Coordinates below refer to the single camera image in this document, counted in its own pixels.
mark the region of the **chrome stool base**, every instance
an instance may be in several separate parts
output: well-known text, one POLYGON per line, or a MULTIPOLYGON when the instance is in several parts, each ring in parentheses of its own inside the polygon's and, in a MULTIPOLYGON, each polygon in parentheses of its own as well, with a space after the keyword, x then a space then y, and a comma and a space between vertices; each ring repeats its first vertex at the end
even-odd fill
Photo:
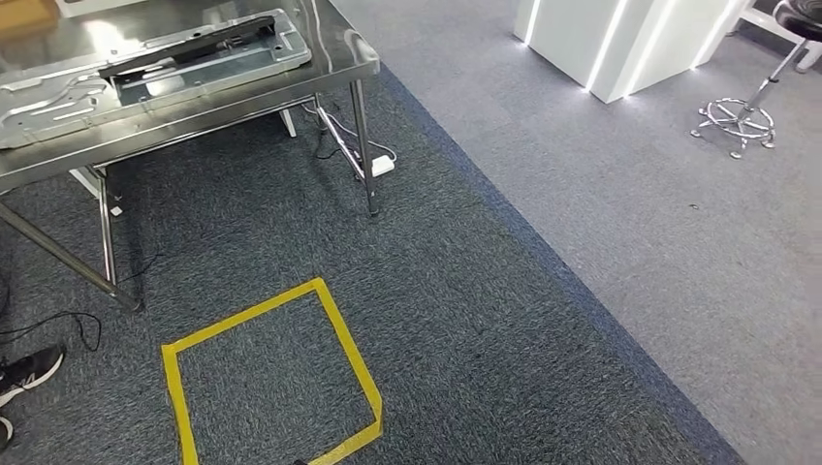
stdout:
POLYGON ((805 49, 806 44, 807 40, 804 40, 796 45, 747 101, 725 98, 708 102, 704 108, 699 108, 699 114, 708 119, 691 131, 691 136, 700 138, 702 136, 700 129, 716 126, 726 134, 740 140, 741 148, 731 152, 731 158, 736 160, 743 157, 747 143, 751 140, 759 140, 765 148, 776 147, 774 119, 767 111, 760 108, 760 105, 774 88, 774 84, 779 83, 779 75, 805 49))
POLYGON ((707 117, 708 120, 691 131, 691 136, 700 138, 702 136, 700 129, 716 126, 723 132, 738 138, 741 148, 732 151, 731 158, 741 159, 749 140, 760 140, 765 148, 776 147, 774 119, 762 108, 749 108, 744 100, 727 98, 714 100, 708 102, 704 108, 699 108, 699 114, 707 117))

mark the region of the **table top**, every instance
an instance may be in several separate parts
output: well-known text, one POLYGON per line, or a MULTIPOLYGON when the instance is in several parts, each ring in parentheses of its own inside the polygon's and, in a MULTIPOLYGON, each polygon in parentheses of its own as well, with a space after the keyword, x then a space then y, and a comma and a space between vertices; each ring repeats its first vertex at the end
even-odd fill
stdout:
POLYGON ((329 0, 147 0, 62 18, 50 30, 22 39, 0 39, 2 83, 27 78, 33 68, 89 57, 116 59, 156 37, 277 8, 286 12, 311 48, 309 63, 150 114, 0 150, 0 192, 190 139, 379 72, 376 52, 329 0))

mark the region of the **white pillar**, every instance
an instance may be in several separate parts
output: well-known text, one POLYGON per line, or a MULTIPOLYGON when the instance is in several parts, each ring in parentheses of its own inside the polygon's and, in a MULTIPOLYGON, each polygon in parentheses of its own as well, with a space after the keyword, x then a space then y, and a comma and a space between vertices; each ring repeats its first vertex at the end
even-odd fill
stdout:
POLYGON ((514 33, 605 103, 705 63, 744 0, 522 0, 514 33))

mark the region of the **white plug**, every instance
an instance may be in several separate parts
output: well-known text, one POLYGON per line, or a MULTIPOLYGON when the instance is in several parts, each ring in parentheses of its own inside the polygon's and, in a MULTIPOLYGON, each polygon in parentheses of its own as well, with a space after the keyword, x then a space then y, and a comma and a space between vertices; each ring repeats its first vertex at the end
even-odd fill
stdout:
POLYGON ((371 161, 371 172, 374 177, 381 176, 394 169, 394 161, 388 155, 377 157, 371 161))

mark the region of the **metal tray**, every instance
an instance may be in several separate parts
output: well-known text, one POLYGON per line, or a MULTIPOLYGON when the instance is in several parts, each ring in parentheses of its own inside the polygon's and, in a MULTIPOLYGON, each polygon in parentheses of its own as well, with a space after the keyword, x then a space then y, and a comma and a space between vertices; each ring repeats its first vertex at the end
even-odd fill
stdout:
POLYGON ((310 60, 302 35, 277 9, 146 41, 140 51, 116 59, 88 55, 25 70, 11 79, 0 77, 0 148, 57 138, 142 112, 150 115, 153 109, 284 73, 310 60), (184 65, 160 62, 139 80, 112 85, 97 75, 109 64, 260 16, 274 16, 275 35, 184 65))

